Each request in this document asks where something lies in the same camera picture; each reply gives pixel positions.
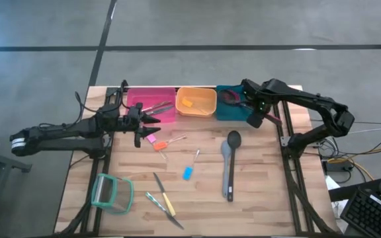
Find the orange bin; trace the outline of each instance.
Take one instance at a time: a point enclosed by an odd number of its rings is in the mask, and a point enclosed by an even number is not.
[[[216,111],[214,89],[182,87],[177,91],[176,109],[183,116],[210,117]]]

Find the teal bin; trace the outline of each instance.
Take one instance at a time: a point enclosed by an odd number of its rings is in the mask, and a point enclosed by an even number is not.
[[[93,184],[91,204],[104,211],[123,215],[130,211],[133,202],[133,183],[126,178],[116,178],[100,173]]]
[[[231,85],[218,85],[217,92],[217,120],[225,121],[246,121],[247,117],[251,114],[251,110],[243,106],[230,106],[220,101],[218,92],[222,89],[230,89],[239,95],[240,100],[245,100],[245,95],[242,93],[243,86],[233,87]]]

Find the yellow handle knife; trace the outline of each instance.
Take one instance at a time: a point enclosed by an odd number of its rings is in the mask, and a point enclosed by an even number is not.
[[[155,177],[155,179],[156,179],[156,181],[158,183],[159,188],[161,189],[161,192],[163,193],[163,197],[164,197],[165,203],[167,204],[167,207],[169,208],[171,216],[175,216],[176,212],[175,212],[175,210],[173,208],[173,205],[171,205],[169,198],[167,197],[167,195],[165,193],[164,187],[163,187],[160,179],[158,178],[156,173],[154,173],[153,175],[154,175],[154,177]]]

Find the pink bin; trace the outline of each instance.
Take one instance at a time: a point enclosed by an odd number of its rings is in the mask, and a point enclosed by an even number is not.
[[[161,123],[174,122],[176,120],[176,90],[173,87],[169,88],[139,88],[129,89],[127,92],[127,106],[134,106],[137,102],[144,104],[143,109],[149,108],[163,101],[171,101],[172,109],[160,114],[150,115],[160,119]]]

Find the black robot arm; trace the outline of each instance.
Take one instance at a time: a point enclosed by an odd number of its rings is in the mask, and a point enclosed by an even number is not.
[[[315,110],[320,114],[324,125],[305,134],[294,134],[289,138],[287,149],[292,156],[301,156],[307,145],[328,136],[347,135],[355,120],[346,105],[337,103],[329,97],[322,97],[320,94],[313,95],[293,89],[278,79],[270,79],[261,85],[244,79],[241,85],[247,100],[253,105],[253,113],[248,117],[247,122],[256,128],[262,124],[271,106],[278,104],[281,100]]]
[[[140,123],[160,121],[142,112],[142,103],[131,106],[127,115],[120,116],[124,85],[125,82],[121,88],[107,90],[105,105],[90,118],[72,124],[34,126],[11,135],[11,152],[17,156],[27,156],[39,151],[80,150],[89,154],[90,158],[97,159],[105,156],[107,150],[103,136],[111,132],[134,132],[134,145],[140,147],[140,138],[160,130],[141,127]],[[110,103],[112,96],[115,96],[114,103]]]

